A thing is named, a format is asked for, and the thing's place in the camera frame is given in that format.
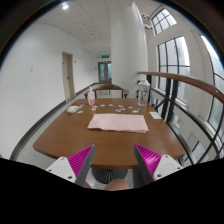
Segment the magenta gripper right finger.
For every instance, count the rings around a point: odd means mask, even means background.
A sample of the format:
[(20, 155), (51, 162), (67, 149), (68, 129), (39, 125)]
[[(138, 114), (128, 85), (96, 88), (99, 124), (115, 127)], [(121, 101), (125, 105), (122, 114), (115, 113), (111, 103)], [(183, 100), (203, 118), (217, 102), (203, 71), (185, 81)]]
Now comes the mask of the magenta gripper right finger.
[(134, 145), (134, 155), (145, 184), (160, 180), (182, 169), (170, 155), (159, 155), (141, 145)]

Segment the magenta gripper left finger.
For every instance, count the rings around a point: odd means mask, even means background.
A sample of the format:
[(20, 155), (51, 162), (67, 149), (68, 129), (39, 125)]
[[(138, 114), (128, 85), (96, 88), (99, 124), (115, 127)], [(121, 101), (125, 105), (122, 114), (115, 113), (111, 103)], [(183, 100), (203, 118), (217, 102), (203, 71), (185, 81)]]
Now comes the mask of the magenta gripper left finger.
[(47, 171), (83, 187), (94, 156), (95, 146), (91, 145), (70, 157), (59, 157), (47, 168)]

